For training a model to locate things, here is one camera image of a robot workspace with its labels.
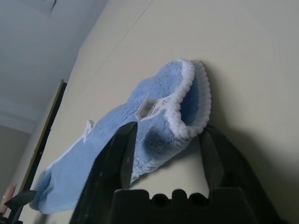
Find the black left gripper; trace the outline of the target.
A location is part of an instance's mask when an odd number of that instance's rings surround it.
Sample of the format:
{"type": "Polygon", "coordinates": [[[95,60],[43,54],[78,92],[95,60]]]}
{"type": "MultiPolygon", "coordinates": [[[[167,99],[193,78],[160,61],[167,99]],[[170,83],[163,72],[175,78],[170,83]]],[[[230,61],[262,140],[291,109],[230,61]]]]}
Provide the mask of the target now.
{"type": "Polygon", "coordinates": [[[17,209],[11,210],[8,217],[4,217],[3,213],[0,213],[0,224],[22,224],[22,221],[19,220],[22,206],[30,203],[34,200],[36,195],[35,190],[27,190],[17,194],[12,197],[10,200],[5,202],[7,207],[19,207],[17,209]]]}

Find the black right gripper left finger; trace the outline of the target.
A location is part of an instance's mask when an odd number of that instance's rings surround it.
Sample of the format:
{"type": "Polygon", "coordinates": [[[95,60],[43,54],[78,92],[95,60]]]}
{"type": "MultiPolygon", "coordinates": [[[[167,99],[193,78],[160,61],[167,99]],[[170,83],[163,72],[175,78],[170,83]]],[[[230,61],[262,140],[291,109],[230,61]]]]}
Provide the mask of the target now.
{"type": "Polygon", "coordinates": [[[71,224],[105,224],[114,192],[130,186],[137,122],[121,126],[94,161],[71,224]]]}

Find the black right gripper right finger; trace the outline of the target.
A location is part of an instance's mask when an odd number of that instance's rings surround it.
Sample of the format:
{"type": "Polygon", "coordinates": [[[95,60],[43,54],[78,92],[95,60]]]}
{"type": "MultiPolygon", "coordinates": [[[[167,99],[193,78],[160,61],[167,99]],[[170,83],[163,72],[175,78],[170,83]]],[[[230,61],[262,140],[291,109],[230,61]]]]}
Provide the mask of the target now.
{"type": "Polygon", "coordinates": [[[224,224],[281,224],[253,169],[216,127],[199,135],[211,213],[224,224]]]}

